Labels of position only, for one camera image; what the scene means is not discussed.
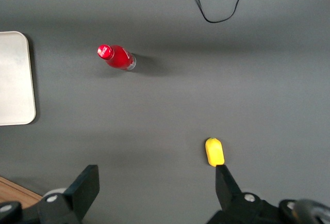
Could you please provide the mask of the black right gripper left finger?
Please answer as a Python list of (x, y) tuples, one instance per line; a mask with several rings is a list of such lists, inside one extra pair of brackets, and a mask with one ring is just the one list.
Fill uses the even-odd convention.
[(66, 189), (47, 193), (38, 203), (40, 223), (82, 223), (100, 190), (97, 165), (88, 165)]

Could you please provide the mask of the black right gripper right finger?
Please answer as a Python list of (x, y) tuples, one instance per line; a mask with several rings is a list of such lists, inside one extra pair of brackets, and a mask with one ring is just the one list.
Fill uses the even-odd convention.
[(208, 223), (281, 223), (279, 210), (253, 193), (244, 193), (225, 165), (216, 166), (216, 194), (221, 206)]

